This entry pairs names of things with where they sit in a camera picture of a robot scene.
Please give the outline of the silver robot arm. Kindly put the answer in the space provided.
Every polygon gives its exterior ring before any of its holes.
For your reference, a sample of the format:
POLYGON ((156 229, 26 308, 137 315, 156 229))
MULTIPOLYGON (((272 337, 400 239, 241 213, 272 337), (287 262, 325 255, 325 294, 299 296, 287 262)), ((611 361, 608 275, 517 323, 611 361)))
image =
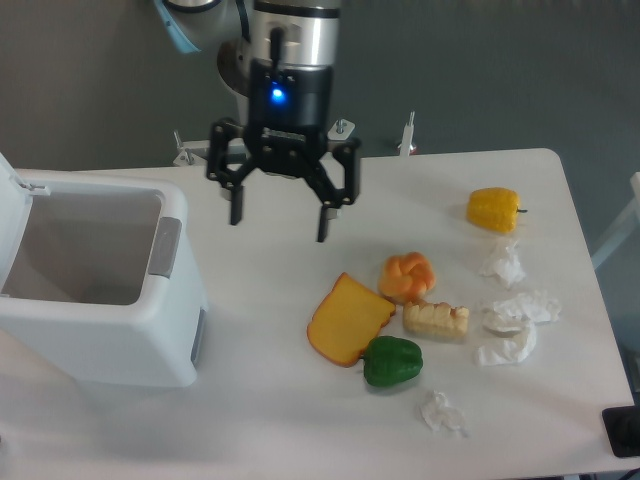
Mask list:
POLYGON ((209 141, 177 144, 184 160, 205 160, 206 178, 230 203, 231 224, 242 219, 243 181, 254 170, 305 181, 321 203, 318 241, 358 198, 355 125, 328 122, 340 11, 338 1, 235 2, 240 35, 220 45, 216 63, 240 119, 214 122, 209 141))

